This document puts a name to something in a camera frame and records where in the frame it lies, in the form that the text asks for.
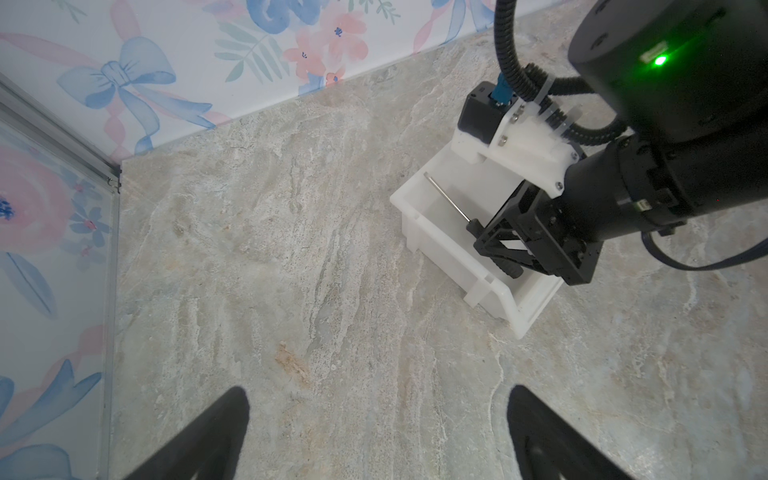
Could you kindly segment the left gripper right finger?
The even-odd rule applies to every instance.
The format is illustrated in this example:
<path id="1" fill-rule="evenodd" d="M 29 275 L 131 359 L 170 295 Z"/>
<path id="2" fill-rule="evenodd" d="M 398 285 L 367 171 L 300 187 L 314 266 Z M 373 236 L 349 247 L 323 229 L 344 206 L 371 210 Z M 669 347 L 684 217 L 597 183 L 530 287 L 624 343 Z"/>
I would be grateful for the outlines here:
<path id="1" fill-rule="evenodd" d="M 510 392 L 507 422 L 524 479 L 630 477 L 523 385 Z"/>

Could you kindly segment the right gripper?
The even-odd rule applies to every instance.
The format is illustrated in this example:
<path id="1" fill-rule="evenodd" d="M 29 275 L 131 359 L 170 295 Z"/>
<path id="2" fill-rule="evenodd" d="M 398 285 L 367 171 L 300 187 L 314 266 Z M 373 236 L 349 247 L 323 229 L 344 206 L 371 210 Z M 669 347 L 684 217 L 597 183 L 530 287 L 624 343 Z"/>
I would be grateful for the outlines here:
<path id="1" fill-rule="evenodd" d="M 544 191 L 520 183 L 493 217 L 483 224 L 472 220 L 476 252 L 516 279 L 524 269 L 560 277 L 567 285 L 592 281 L 603 243 L 584 240 L 568 223 L 558 203 Z M 504 241 L 522 241 L 509 248 Z"/>

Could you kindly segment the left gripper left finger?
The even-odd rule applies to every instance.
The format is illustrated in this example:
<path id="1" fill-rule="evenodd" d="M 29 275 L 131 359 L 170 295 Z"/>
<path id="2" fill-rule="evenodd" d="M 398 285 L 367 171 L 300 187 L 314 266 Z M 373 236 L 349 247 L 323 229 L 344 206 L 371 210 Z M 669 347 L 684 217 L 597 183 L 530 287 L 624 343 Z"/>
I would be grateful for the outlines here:
<path id="1" fill-rule="evenodd" d="M 245 390 L 227 390 L 139 465 L 130 479 L 232 479 L 249 423 Z"/>

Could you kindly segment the black handled screwdriver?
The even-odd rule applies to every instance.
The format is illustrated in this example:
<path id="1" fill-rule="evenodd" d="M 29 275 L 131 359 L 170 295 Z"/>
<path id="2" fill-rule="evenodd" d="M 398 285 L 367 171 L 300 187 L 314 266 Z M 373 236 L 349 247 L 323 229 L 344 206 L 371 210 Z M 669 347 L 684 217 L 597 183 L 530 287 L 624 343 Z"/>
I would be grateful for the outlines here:
<path id="1" fill-rule="evenodd" d="M 474 238 L 479 238 L 484 231 L 484 227 L 479 220 L 470 218 L 428 172 L 425 172 L 423 176 L 438 194 L 461 216 L 465 223 L 465 229 Z"/>

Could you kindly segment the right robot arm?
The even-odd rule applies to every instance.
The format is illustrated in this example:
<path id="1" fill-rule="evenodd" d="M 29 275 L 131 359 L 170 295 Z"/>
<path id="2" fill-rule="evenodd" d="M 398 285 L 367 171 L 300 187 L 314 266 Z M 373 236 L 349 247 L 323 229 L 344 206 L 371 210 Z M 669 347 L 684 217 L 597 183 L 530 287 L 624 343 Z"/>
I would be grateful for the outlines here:
<path id="1" fill-rule="evenodd" d="M 767 5 L 763 1 L 599 1 L 568 51 L 573 77 L 519 61 L 517 5 L 495 7 L 494 93 L 474 92 L 459 126 L 501 126 L 513 98 L 595 153 L 561 174 L 532 169 L 487 223 L 476 252 L 505 274 L 590 282 L 605 241 L 639 234 L 646 251 L 688 220 L 767 196 Z"/>

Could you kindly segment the white plastic bin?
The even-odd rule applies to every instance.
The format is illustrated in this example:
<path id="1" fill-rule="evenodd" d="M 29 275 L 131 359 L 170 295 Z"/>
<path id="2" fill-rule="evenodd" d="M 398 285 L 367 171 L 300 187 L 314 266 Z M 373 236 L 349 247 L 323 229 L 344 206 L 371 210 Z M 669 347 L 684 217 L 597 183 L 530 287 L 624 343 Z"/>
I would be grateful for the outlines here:
<path id="1" fill-rule="evenodd" d="M 464 301 L 483 307 L 523 338 L 563 281 L 527 270 L 513 279 L 473 247 L 461 216 L 425 179 L 428 172 L 470 217 L 486 224 L 521 179 L 491 161 L 470 164 L 445 145 L 391 196 L 401 213 L 406 246 L 420 251 L 463 291 Z"/>

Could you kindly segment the left aluminium corner post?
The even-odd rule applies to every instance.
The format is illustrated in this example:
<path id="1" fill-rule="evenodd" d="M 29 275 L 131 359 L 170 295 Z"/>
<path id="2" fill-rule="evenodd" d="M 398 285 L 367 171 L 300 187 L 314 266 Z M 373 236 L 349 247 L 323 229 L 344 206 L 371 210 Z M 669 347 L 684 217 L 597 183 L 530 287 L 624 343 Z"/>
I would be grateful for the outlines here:
<path id="1" fill-rule="evenodd" d="M 1 120 L 59 158 L 80 165 L 108 184 L 112 191 L 120 192 L 120 167 L 4 74 L 1 75 Z"/>

